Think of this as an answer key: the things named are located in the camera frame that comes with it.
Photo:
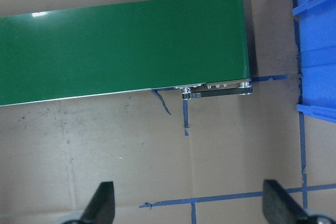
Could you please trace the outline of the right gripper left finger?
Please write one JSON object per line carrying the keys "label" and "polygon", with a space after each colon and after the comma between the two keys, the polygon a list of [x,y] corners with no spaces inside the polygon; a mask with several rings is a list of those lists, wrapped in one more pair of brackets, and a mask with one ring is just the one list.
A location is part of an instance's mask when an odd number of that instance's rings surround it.
{"label": "right gripper left finger", "polygon": [[89,201],[79,223],[108,223],[115,217],[115,198],[113,182],[101,182]]}

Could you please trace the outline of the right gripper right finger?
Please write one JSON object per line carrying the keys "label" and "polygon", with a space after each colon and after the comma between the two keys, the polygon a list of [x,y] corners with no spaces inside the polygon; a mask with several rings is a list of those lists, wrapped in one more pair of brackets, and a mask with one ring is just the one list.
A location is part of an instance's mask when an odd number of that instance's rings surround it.
{"label": "right gripper right finger", "polygon": [[308,223],[308,214],[273,179],[265,179],[262,191],[262,211],[268,223]]}

